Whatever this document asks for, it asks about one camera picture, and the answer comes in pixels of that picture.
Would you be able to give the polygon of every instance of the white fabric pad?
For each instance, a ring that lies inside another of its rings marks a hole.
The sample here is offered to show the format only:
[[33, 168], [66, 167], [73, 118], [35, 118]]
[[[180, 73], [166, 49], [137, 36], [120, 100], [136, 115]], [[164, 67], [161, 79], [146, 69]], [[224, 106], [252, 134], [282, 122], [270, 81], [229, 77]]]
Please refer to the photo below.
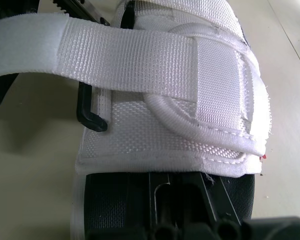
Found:
[[261, 171], [271, 123], [258, 62], [225, 0], [137, 1], [134, 29], [66, 14], [0, 20], [0, 76], [41, 72], [96, 87], [107, 132], [84, 130], [79, 174]]

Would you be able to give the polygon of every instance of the black plastic part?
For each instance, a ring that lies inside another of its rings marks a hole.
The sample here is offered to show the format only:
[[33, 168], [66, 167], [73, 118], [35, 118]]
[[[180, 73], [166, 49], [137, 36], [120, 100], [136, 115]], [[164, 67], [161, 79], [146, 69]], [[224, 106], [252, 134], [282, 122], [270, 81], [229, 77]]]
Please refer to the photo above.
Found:
[[108, 124], [100, 116], [91, 112], [92, 86], [83, 82], [79, 83], [76, 118], [78, 121], [96, 132], [104, 132]]
[[135, 25], [135, 4], [136, 1], [129, 1], [125, 7], [124, 14], [122, 16], [120, 28], [133, 29]]
[[[199, 172], [90, 174], [84, 197], [86, 238], [300, 240], [300, 219], [243, 220], [235, 211], [240, 205], [230, 198], [235, 193], [227, 192], [224, 183], [240, 181], [211, 177], [214, 183]], [[241, 179], [251, 184], [253, 177]]]
[[242, 224], [247, 240], [300, 240], [300, 218], [247, 220]]

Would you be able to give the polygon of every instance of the woven nylon fabric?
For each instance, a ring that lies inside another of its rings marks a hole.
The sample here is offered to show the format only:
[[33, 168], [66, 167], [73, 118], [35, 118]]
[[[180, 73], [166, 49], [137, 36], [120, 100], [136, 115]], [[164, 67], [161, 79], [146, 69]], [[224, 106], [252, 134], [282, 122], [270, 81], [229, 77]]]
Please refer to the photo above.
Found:
[[0, 76], [52, 73], [103, 89], [195, 102], [197, 55], [192, 50], [188, 37], [116, 29], [65, 14], [0, 20]]
[[189, 141], [151, 113], [141, 93], [112, 93], [107, 132], [85, 129], [77, 173], [186, 172], [239, 177], [261, 170], [259, 157]]
[[156, 119], [140, 93], [115, 92], [112, 97], [112, 124], [105, 133], [87, 130], [83, 159], [98, 159], [109, 154], [121, 155], [143, 151], [193, 151], [234, 160], [241, 153], [212, 145], [196, 143], [167, 130]]
[[238, 60], [235, 51], [209, 39], [198, 39], [198, 100], [196, 118], [199, 121], [243, 130]]
[[186, 12], [221, 27], [245, 41], [237, 17], [226, 0], [144, 0]]

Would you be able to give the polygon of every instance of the velcro strap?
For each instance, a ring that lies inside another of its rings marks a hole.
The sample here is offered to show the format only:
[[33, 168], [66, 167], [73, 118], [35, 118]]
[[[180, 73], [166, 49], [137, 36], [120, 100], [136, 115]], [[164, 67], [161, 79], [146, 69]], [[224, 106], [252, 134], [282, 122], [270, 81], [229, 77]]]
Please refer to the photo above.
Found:
[[197, 57], [195, 41], [173, 33], [112, 28], [65, 14], [0, 20], [0, 76], [51, 73], [195, 102]]

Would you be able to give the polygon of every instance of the white surface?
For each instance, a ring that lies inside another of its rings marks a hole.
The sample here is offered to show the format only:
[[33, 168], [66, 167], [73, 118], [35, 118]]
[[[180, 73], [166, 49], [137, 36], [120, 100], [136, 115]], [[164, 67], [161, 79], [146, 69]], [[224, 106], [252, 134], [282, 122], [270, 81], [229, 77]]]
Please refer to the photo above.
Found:
[[[109, 16], [116, 1], [105, 2]], [[271, 97], [273, 135], [256, 178], [253, 216], [300, 216], [300, 60], [266, 0], [229, 3]], [[20, 75], [0, 107], [0, 240], [69, 239], [82, 126], [77, 84], [54, 78]]]

